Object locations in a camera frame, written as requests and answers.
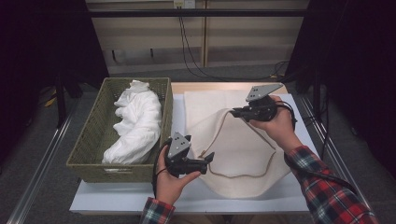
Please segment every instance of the person's right hand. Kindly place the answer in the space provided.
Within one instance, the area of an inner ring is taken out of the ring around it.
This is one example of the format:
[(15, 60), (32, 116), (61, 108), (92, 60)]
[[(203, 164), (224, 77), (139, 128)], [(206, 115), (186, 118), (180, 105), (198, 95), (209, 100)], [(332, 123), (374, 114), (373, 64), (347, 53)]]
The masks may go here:
[[(277, 104), (282, 104), (280, 97), (271, 96)], [(279, 107), (276, 116), (270, 121), (258, 121), (251, 119), (249, 122), (253, 127), (265, 130), (286, 153), (302, 146), (300, 139), (294, 133), (291, 123), (291, 114), (288, 109)]]

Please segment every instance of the white table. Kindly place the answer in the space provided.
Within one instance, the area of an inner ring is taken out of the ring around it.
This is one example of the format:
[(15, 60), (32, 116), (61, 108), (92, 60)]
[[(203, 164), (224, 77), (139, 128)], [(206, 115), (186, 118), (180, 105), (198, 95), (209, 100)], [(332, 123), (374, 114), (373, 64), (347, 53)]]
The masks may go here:
[[(280, 94), (290, 103), (298, 120), (295, 132), (315, 153), (315, 147), (290, 94)], [(174, 95), (172, 132), (184, 133), (184, 99)], [(79, 185), (70, 211), (84, 215), (141, 214), (147, 197), (153, 197), (150, 183), (86, 183)], [(292, 173), (279, 180), (263, 195), (248, 199), (227, 199), (210, 190), (201, 179), (184, 188), (176, 202), (179, 214), (249, 214), (306, 212), (305, 198)]]

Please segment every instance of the shirt cuff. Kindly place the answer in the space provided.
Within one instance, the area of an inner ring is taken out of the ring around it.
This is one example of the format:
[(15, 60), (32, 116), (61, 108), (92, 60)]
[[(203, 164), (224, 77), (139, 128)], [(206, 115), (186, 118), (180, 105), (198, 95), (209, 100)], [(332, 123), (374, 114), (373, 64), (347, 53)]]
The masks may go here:
[(295, 148), (287, 157), (289, 161), (305, 170), (317, 173), (329, 173), (329, 167), (307, 146)]

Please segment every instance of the wicker basket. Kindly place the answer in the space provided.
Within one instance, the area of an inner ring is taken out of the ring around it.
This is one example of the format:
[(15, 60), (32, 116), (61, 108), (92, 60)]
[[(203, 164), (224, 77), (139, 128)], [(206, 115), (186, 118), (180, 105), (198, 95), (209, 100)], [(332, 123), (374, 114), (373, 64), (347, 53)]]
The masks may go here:
[[(102, 164), (105, 150), (120, 138), (113, 129), (113, 125), (121, 121), (115, 115), (117, 107), (114, 102), (125, 89), (130, 88), (133, 80), (147, 82), (150, 89), (158, 94), (163, 113), (161, 137), (142, 164)], [(171, 135), (173, 94), (170, 82), (167, 77), (105, 78), (66, 166), (85, 182), (150, 182), (157, 151)]]

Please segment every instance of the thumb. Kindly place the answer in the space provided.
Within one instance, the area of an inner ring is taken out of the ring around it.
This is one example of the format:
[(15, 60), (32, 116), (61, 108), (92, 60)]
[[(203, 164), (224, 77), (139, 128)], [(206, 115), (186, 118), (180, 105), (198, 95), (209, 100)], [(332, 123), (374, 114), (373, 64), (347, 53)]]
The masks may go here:
[(263, 130), (265, 130), (265, 128), (266, 128), (266, 122), (251, 119), (249, 121), (249, 123), (255, 128), (259, 128), (259, 129), (263, 129)]
[(182, 187), (184, 188), (186, 185), (188, 185), (192, 180), (196, 179), (198, 176), (201, 175), (201, 172), (195, 171), (190, 174), (187, 174), (180, 178), (180, 182), (182, 184)]

